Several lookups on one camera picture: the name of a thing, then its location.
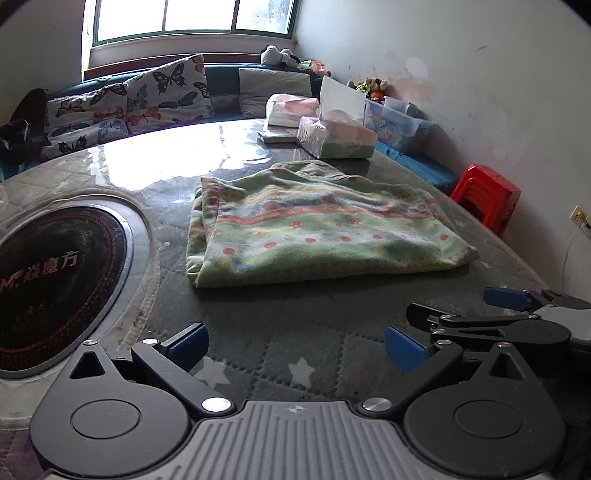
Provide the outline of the blue bench cover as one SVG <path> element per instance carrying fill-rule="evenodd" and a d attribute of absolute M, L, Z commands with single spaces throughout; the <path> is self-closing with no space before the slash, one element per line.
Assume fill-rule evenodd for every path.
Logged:
<path fill-rule="evenodd" d="M 446 195 L 451 195 L 459 182 L 456 174 L 424 154 L 401 153 L 382 142 L 377 143 L 376 150 L 406 167 Z"/>

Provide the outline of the round black induction cooktop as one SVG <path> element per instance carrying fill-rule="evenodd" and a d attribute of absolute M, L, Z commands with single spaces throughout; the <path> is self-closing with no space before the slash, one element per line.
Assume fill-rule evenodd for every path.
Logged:
<path fill-rule="evenodd" d="M 1 375 L 21 379 L 70 354 L 120 292 L 128 224 L 96 206 L 44 213 L 1 242 Z"/>

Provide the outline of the butterfly pillow right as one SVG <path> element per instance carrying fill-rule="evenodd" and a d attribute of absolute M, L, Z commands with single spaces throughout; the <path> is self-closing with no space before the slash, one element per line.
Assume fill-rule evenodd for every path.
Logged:
<path fill-rule="evenodd" d="M 214 116 L 202 54 L 150 69 L 124 85 L 125 121 L 132 135 L 191 125 Z"/>

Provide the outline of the white plush toy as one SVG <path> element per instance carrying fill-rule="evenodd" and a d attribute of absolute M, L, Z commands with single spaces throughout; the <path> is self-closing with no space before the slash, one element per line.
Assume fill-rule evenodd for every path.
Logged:
<path fill-rule="evenodd" d="M 297 68 L 301 60 L 290 49 L 280 50 L 274 45 L 267 45 L 260 52 L 260 64 L 270 67 Z"/>

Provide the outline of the butterfly pillow left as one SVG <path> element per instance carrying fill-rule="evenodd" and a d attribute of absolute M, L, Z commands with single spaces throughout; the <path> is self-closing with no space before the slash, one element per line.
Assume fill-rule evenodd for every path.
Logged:
<path fill-rule="evenodd" d="M 49 100 L 40 159 L 51 160 L 127 137 L 126 100 L 123 83 Z"/>

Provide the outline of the red plastic stool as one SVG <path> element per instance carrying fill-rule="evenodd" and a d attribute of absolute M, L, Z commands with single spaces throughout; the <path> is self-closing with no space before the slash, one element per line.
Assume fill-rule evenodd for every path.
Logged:
<path fill-rule="evenodd" d="M 521 190 L 496 170 L 472 164 L 462 174 L 451 198 L 502 238 L 520 196 Z"/>

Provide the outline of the flat white remote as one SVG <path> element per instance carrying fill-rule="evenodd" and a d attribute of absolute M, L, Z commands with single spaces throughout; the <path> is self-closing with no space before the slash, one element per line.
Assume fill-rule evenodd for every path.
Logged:
<path fill-rule="evenodd" d="M 297 143 L 297 129 L 267 128 L 258 131 L 257 135 L 266 145 Z"/>

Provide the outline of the brown plush toy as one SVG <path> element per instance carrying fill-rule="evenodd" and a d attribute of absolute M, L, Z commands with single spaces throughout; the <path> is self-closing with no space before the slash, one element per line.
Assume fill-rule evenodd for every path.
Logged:
<path fill-rule="evenodd" d="M 349 80 L 346 82 L 346 86 L 363 93 L 363 95 L 369 100 L 383 103 L 387 96 L 389 83 L 386 80 L 381 80 L 379 78 L 366 78 L 359 83 Z"/>

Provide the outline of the colourful patterned baby garment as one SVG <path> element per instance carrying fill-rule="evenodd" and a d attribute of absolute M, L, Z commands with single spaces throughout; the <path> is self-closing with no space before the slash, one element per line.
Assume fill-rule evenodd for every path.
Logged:
<path fill-rule="evenodd" d="M 452 270 L 480 257 L 407 184 L 293 161 L 195 191 L 186 274 L 197 288 Z"/>

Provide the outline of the open tissue pack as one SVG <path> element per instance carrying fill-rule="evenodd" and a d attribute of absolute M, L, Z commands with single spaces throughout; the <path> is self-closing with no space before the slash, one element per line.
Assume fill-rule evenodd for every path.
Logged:
<path fill-rule="evenodd" d="M 378 136 L 363 125 L 365 103 L 362 92 L 325 77 L 318 117 L 301 118 L 297 144 L 319 160 L 369 159 Z"/>

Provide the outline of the window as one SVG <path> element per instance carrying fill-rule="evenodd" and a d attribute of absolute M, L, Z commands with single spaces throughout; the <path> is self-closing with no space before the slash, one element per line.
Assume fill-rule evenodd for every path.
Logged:
<path fill-rule="evenodd" d="M 95 4 L 93 44 L 169 35 L 288 37 L 296 0 L 105 0 Z"/>

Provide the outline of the clear plastic storage box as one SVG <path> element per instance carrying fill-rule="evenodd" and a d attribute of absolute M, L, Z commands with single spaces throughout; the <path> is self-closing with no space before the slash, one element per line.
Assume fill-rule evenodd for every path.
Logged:
<path fill-rule="evenodd" d="M 363 125 L 374 131 L 378 140 L 405 154 L 419 154 L 436 124 L 413 117 L 367 99 L 363 110 Z"/>

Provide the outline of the black bag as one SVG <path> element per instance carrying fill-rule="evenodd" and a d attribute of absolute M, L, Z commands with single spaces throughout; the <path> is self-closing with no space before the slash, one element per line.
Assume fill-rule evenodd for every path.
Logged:
<path fill-rule="evenodd" d="M 30 90 L 1 126 L 1 181 L 40 164 L 47 97 L 44 89 Z"/>

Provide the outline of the grey cushion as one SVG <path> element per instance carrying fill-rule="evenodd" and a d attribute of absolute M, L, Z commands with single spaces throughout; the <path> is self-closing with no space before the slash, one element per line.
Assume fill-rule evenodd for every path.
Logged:
<path fill-rule="evenodd" d="M 311 78 L 304 73 L 240 68 L 238 79 L 240 113 L 247 119 L 266 117 L 266 102 L 274 94 L 312 96 Z"/>

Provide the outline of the butterfly pillow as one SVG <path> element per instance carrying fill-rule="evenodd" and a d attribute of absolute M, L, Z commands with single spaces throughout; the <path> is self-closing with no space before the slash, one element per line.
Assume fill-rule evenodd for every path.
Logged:
<path fill-rule="evenodd" d="M 191 125 L 214 116 L 202 54 L 150 69 L 124 85 L 125 121 L 132 135 Z"/>
<path fill-rule="evenodd" d="M 123 83 L 49 100 L 40 159 L 51 160 L 127 137 L 126 100 Z"/>

